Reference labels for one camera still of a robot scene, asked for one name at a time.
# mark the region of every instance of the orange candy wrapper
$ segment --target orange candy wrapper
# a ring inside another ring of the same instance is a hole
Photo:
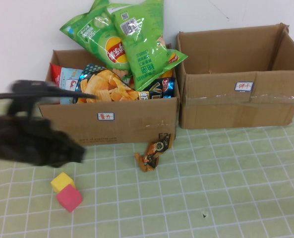
[[[158,142],[150,143],[143,156],[135,153],[135,159],[143,172],[153,171],[158,166],[159,156],[172,147],[174,136],[166,135]]]

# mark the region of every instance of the green chip bag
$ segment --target green chip bag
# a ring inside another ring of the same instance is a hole
[[[107,8],[113,16],[138,91],[187,58],[179,51],[166,48],[162,38],[163,7],[163,0],[146,0],[137,5]]]
[[[115,25],[105,12],[108,4],[108,0],[96,0],[88,13],[72,18],[60,31],[123,76],[130,65]]]

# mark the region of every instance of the open cardboard box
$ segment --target open cardboard box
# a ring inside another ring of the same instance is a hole
[[[51,63],[66,68],[84,69],[89,64],[105,66],[86,50],[53,51]],[[49,67],[46,81],[51,80]],[[44,118],[57,130],[66,132],[82,145],[151,142],[166,134],[175,136],[179,91],[175,97],[126,102],[101,102],[71,105],[39,105]],[[102,119],[101,114],[109,115]]]
[[[287,125],[294,116],[294,42],[284,24],[180,32],[182,128]]]

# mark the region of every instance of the pink foam cube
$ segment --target pink foam cube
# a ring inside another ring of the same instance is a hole
[[[68,212],[72,212],[83,201],[83,198],[81,193],[69,184],[57,194],[57,200]]]

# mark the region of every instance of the grid mat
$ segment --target grid mat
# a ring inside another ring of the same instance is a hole
[[[133,157],[145,148],[88,147],[85,163],[60,169],[0,161],[0,237],[294,237],[294,122],[178,128],[154,172]],[[61,172],[84,198],[71,214],[50,185]]]

